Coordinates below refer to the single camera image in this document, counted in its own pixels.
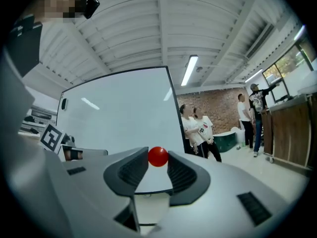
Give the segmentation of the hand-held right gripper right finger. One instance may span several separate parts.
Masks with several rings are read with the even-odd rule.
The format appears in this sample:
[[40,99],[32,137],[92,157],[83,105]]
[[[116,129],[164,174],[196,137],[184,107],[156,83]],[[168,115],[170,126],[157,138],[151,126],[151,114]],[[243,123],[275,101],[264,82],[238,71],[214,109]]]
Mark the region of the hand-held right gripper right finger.
[[169,151],[167,174],[172,184],[170,206],[189,205],[209,188],[211,177],[201,166]]

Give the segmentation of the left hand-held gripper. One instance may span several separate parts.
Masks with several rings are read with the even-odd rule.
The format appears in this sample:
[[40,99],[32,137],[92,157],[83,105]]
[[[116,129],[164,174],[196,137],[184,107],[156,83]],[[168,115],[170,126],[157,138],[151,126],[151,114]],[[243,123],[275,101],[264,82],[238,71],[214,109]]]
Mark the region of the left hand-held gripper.
[[78,161],[88,158],[107,156],[107,150],[85,149],[75,145],[75,138],[52,124],[45,127],[39,140],[45,150],[54,152],[62,162]]

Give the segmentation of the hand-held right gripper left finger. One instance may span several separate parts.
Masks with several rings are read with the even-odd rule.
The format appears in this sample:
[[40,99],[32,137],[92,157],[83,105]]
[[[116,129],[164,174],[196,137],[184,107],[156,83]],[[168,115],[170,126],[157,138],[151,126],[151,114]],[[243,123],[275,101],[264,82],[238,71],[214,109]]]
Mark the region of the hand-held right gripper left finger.
[[104,171],[107,186],[117,195],[133,197],[149,166],[148,147],[137,148]]

